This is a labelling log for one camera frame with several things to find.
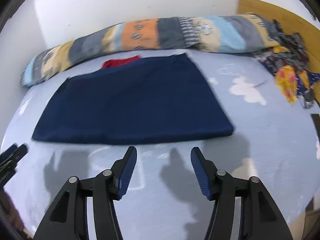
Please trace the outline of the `navy blue work jacket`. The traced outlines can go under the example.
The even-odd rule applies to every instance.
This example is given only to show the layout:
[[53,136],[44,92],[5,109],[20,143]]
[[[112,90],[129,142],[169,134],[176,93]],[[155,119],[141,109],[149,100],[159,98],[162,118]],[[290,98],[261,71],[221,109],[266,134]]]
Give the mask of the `navy blue work jacket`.
[[32,135],[42,142],[140,145],[227,137],[234,126],[185,54],[66,79]]

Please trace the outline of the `wooden headboard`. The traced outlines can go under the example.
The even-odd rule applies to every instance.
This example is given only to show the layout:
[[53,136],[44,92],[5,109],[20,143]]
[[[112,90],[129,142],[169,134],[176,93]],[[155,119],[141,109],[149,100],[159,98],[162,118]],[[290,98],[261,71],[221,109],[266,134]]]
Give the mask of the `wooden headboard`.
[[286,34],[299,33],[309,57],[309,71],[319,73],[319,29],[300,16],[260,0],[238,0],[238,14],[255,13],[269,21],[276,20]]

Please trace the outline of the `colourful patterned crumpled cloth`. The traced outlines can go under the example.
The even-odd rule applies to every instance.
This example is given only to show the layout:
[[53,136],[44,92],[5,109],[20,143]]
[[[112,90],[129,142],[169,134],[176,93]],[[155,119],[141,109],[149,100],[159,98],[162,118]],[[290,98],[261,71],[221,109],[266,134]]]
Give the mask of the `colourful patterned crumpled cloth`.
[[319,83],[319,74],[310,71],[303,38],[297,32],[284,33],[276,20],[272,21],[270,35],[279,45],[253,53],[254,58],[273,75],[291,105],[300,100],[304,109],[310,109],[316,101],[313,88]]

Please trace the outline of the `light blue cloud bedsheet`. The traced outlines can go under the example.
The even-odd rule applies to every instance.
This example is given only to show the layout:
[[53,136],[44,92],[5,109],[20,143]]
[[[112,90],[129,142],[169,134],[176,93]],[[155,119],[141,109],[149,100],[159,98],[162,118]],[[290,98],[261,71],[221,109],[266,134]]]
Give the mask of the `light blue cloud bedsheet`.
[[[272,75],[249,56],[187,51],[235,127],[233,135],[206,141],[139,145],[127,194],[115,202],[125,239],[203,239],[213,203],[201,193],[190,161],[199,147],[229,174],[259,177],[288,223],[304,212],[319,188],[319,140],[311,115],[318,106],[290,105]],[[26,228],[35,232],[48,206],[71,176],[91,178],[110,168],[124,146],[47,144],[31,140],[58,87],[95,72],[103,56],[29,89],[1,139],[1,148],[27,144],[28,154],[6,184]]]

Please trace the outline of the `striped patchwork rolled quilt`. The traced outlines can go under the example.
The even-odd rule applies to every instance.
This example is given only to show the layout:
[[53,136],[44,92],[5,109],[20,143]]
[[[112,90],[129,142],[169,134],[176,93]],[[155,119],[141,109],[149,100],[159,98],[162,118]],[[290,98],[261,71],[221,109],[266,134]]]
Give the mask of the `striped patchwork rolled quilt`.
[[107,54],[195,48],[210,53],[250,53],[280,45],[276,26],[256,14],[151,18],[123,22],[36,55],[20,84],[32,87],[68,68]]

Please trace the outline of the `black smartphone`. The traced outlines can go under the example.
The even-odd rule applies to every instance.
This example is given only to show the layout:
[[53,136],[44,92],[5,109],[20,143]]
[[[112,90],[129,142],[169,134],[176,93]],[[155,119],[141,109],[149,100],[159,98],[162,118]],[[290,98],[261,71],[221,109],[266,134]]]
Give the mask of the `black smartphone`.
[[319,114],[310,114],[313,124],[315,126],[318,140],[320,141],[320,116]]

